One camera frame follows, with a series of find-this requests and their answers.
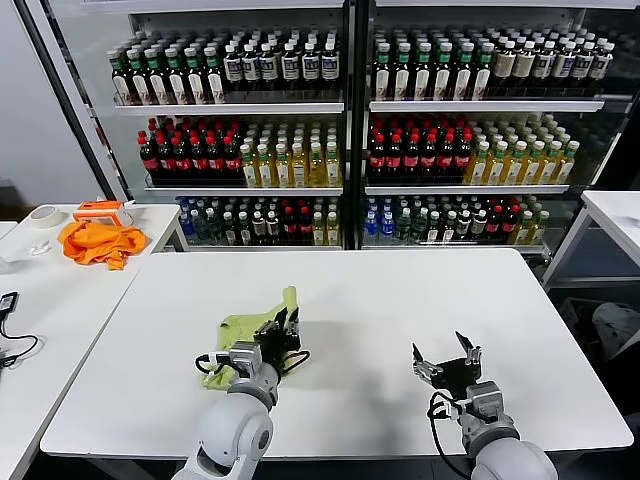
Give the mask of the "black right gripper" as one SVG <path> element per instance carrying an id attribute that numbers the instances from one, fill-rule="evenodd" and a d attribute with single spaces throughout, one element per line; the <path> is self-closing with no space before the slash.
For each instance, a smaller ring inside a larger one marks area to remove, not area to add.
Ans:
<path id="1" fill-rule="evenodd" d="M 412 344 L 414 374 L 439 390 L 465 391 L 468 386 L 475 385 L 482 375 L 481 347 L 474 345 L 459 331 L 456 331 L 455 335 L 465 351 L 466 358 L 433 364 L 423 358 L 415 343 Z"/>

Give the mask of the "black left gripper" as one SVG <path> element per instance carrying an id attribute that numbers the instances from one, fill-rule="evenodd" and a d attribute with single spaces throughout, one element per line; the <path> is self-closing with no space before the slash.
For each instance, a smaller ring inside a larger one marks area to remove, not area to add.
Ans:
<path id="1" fill-rule="evenodd" d="M 274 369 L 285 368 L 285 358 L 290 352 L 300 349 L 299 308 L 288 312 L 283 307 L 274 317 L 273 323 L 265 323 L 254 333 L 254 341 L 260 347 L 264 363 Z"/>

